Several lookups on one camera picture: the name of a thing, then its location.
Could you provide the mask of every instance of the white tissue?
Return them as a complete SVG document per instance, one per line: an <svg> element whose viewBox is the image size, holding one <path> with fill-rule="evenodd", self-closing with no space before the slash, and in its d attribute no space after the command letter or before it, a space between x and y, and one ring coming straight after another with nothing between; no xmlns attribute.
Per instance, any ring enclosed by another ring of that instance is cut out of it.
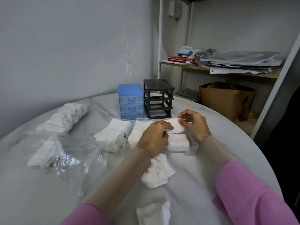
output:
<svg viewBox="0 0 300 225"><path fill-rule="evenodd" d="M111 130L121 130L124 133L126 133L130 127L131 127L130 121L122 121L122 120L115 119L115 118L113 118L110 121L109 125L107 126L107 128L109 128Z"/></svg>
<svg viewBox="0 0 300 225"><path fill-rule="evenodd" d="M190 146L190 142L188 141L187 135L185 133L169 134L168 142L169 142L168 146L186 146L186 147Z"/></svg>
<svg viewBox="0 0 300 225"><path fill-rule="evenodd" d="M137 208L137 218L140 225L168 225L171 218L170 201L163 204L153 203Z"/></svg>
<svg viewBox="0 0 300 225"><path fill-rule="evenodd" d="M58 140L57 136L51 136L43 142L41 147L28 161L28 166L40 166L40 168L46 168L50 160L57 156L63 155L65 152L62 149L62 144Z"/></svg>
<svg viewBox="0 0 300 225"><path fill-rule="evenodd" d="M124 132L121 130L111 130L109 128L103 129L95 136L97 141L105 141L108 145L107 149L120 148L124 139Z"/></svg>
<svg viewBox="0 0 300 225"><path fill-rule="evenodd" d="M149 188L155 188L168 182L168 178L175 174L168 161L166 155L160 153L153 159L148 169L141 177L141 181Z"/></svg>
<svg viewBox="0 0 300 225"><path fill-rule="evenodd" d="M128 136L128 142L136 145L142 137L143 132L152 124L152 121L136 121L132 132Z"/></svg>
<svg viewBox="0 0 300 225"><path fill-rule="evenodd" d="M183 128L183 126L178 122L178 118L172 118L172 119L166 119L164 121L170 122L171 125L174 127L174 129L170 130L170 129L166 129L168 134L171 133L182 133L185 131L185 129Z"/></svg>
<svg viewBox="0 0 300 225"><path fill-rule="evenodd" d="M87 106L78 103L67 103L62 106L51 118L36 127L36 131L51 131L68 133L87 112Z"/></svg>

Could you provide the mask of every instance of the clear water bottle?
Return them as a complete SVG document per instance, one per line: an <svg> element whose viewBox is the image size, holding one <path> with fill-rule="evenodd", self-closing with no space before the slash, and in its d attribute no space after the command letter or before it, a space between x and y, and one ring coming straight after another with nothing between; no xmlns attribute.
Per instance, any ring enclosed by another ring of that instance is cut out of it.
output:
<svg viewBox="0 0 300 225"><path fill-rule="evenodd" d="M216 53L215 49L207 49L205 51L199 51L195 53L195 62L198 65L206 65L209 61L200 61L201 58L207 58Z"/></svg>

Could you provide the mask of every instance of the blue drawer handle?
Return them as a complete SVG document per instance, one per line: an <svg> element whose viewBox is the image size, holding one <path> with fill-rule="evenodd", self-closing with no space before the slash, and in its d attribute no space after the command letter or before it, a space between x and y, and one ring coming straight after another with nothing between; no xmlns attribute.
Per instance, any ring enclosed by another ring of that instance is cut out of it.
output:
<svg viewBox="0 0 300 225"><path fill-rule="evenodd" d="M130 115L129 118L130 118L131 120L136 119L136 118L137 118L137 115Z"/></svg>
<svg viewBox="0 0 300 225"><path fill-rule="evenodd" d="M133 109L131 109L130 107L128 107L128 110L136 110L137 107L135 106Z"/></svg>
<svg viewBox="0 0 300 225"><path fill-rule="evenodd" d="M132 103L132 102L134 102L134 101L135 101L135 99L136 99L135 97L134 97L134 99L133 99L133 100L130 100L129 98L127 98L128 102L131 102L131 103Z"/></svg>

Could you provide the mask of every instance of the white switch box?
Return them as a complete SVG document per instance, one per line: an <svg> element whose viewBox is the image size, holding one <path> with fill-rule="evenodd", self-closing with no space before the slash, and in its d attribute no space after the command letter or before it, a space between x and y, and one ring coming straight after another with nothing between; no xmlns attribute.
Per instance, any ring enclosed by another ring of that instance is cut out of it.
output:
<svg viewBox="0 0 300 225"><path fill-rule="evenodd" d="M169 16L179 19L181 16L181 3L177 0L170 1Z"/></svg>

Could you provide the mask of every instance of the pink sleeve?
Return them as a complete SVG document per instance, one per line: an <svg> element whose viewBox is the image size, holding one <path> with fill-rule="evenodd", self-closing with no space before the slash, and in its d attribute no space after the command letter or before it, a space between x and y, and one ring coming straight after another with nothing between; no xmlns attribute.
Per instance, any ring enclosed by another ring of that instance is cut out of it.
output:
<svg viewBox="0 0 300 225"><path fill-rule="evenodd" d="M89 204L80 204L60 225L107 225L109 218Z"/></svg>
<svg viewBox="0 0 300 225"><path fill-rule="evenodd" d="M218 172L215 186L213 203L234 225L299 224L283 198L234 159Z"/></svg>

